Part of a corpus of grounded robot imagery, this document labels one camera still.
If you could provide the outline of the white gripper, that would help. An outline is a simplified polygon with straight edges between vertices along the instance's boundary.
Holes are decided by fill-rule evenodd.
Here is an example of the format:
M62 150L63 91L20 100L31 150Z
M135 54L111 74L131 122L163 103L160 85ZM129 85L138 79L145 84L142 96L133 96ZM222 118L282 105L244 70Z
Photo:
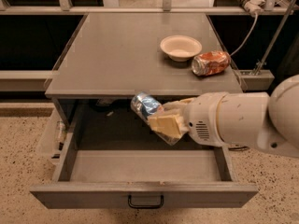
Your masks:
M222 147L225 143L217 128L217 110L225 95L227 92L210 92L167 102L163 104L166 111L148 116L149 126L153 131L172 138L180 139L188 132L197 144Z

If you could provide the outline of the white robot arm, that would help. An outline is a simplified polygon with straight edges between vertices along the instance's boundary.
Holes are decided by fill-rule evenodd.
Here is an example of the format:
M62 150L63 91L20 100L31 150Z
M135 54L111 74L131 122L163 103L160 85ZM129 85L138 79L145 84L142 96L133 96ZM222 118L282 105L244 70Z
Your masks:
M169 138L185 133L197 144L239 145L299 157L299 76L265 92L210 92L170 102L148 117L150 128Z

